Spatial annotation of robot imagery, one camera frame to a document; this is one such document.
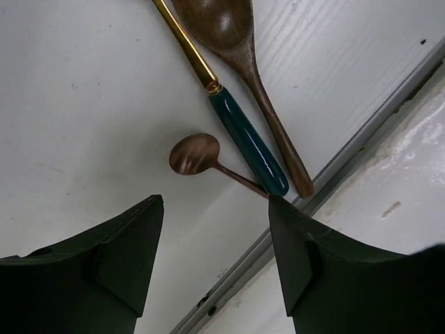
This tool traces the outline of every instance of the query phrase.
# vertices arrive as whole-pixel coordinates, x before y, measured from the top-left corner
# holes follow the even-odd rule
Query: small metal spoon
[[[225,168],[218,162],[220,144],[210,134],[193,134],[182,139],[170,153],[170,167],[181,175],[195,175],[209,168],[216,168],[221,173],[238,181],[255,193],[269,199],[269,195],[258,184]]]

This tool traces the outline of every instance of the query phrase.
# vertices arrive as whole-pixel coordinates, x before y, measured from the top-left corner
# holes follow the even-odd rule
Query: teal handle
[[[222,88],[209,100],[258,182],[270,195],[286,195],[286,175],[229,91]]]

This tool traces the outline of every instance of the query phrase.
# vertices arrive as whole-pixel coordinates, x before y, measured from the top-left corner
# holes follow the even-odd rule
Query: utensil
[[[172,0],[190,32],[243,78],[269,124],[289,175],[301,198],[314,184],[280,122],[259,76],[254,50],[251,0]]]
[[[184,50],[201,84],[209,94],[210,103],[241,151],[255,177],[268,193],[278,196],[286,195],[289,190],[286,175],[235,99],[219,83],[215,73],[213,73],[185,31],[174,19],[164,1],[152,1]]]
[[[255,193],[269,199],[269,195],[258,184],[221,165],[218,162],[219,154],[220,144],[215,137],[210,134],[193,134],[173,147],[169,163],[176,173],[182,175],[195,175],[209,168],[216,168]]]

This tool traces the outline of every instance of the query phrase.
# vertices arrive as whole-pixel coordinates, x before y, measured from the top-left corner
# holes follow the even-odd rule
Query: white table
[[[441,40],[444,13],[443,0],[254,1],[259,70],[312,177]],[[200,49],[277,152],[245,86]],[[205,95],[148,0],[2,0],[0,257],[160,193],[136,332],[168,334],[268,225],[263,198],[216,171],[168,167],[179,139],[208,132],[220,160],[252,177]]]

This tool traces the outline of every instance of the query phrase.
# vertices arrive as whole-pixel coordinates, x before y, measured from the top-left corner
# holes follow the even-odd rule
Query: dark spot
[[[208,316],[211,317],[212,315],[214,315],[216,310],[217,310],[216,306],[212,306],[212,308],[207,313]]]
[[[217,278],[222,278],[225,275],[225,273],[227,273],[228,270],[229,270],[228,268],[221,270]]]
[[[209,297],[210,297],[209,292],[207,292],[207,294],[204,297],[202,297],[200,302],[197,304],[197,307],[200,308],[202,304],[204,304],[209,299]]]
[[[392,213],[395,209],[397,209],[401,205],[402,203],[400,203],[399,201],[395,202],[387,211],[383,212],[382,218],[388,217],[390,213]]]

